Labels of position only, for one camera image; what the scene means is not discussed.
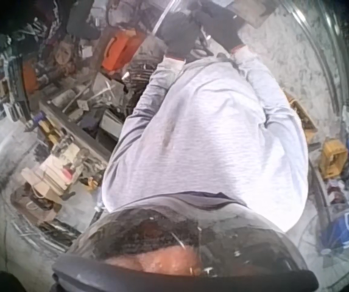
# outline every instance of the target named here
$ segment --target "visor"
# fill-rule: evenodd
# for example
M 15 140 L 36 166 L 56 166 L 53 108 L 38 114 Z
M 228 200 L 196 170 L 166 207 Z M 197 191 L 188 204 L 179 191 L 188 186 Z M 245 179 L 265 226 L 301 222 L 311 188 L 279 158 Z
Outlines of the visor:
M 91 226 L 54 271 L 64 288 L 74 287 L 67 291 L 317 289 L 285 234 L 223 194 L 181 193 L 127 205 Z

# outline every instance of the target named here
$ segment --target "metal rod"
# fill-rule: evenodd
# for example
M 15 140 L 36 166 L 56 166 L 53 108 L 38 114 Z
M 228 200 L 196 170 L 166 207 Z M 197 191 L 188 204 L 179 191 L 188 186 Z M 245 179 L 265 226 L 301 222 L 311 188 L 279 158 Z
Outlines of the metal rod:
M 157 24 L 155 25 L 154 29 L 152 30 L 152 35 L 157 34 L 157 32 L 160 29 L 166 15 L 169 14 L 170 10 L 173 8 L 174 4 L 176 4 L 177 2 L 178 2 L 178 0 L 171 0 L 170 3 L 166 6 L 164 12 L 161 14 L 161 17 L 158 19 Z

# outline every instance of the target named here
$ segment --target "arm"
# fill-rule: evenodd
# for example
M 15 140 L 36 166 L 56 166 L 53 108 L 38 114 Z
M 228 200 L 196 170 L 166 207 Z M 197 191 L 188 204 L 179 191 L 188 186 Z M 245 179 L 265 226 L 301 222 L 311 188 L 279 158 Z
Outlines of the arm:
M 253 87 L 266 115 L 265 127 L 277 137 L 289 161 L 292 179 L 305 200 L 308 192 L 308 147 L 297 113 L 268 68 L 247 46 L 233 53 L 239 72 Z
M 158 65 L 132 115 L 125 120 L 107 172 L 116 167 L 118 161 L 126 154 L 127 150 L 140 140 L 144 129 L 146 129 L 160 109 L 167 91 L 182 70 L 184 63 L 184 61 L 165 57 Z

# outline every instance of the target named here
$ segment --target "concrete floor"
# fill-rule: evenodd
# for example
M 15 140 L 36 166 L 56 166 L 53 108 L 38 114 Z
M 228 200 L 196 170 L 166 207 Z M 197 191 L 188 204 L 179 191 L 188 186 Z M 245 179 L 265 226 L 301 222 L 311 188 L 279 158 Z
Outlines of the concrete floor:
M 311 23 L 314 27 L 320 25 L 316 16 L 308 19 L 314 19 Z M 319 127 L 316 139 L 323 141 L 326 137 L 337 136 L 338 118 L 331 110 L 325 78 L 293 16 L 279 7 L 259 29 L 245 26 L 240 35 L 260 54 L 280 84 L 303 102 Z M 24 235 L 14 228 L 21 218 L 9 204 L 9 195 L 23 183 L 20 171 L 35 165 L 32 155 L 35 133 L 23 133 L 23 129 L 21 124 L 8 120 L 0 123 L 0 270 L 13 273 L 27 291 L 45 292 L 52 283 L 51 264 L 56 256 L 27 241 L 27 237 L 40 237 L 40 234 Z M 315 214 L 314 204 L 309 200 L 299 224 L 289 233 L 295 243 Z

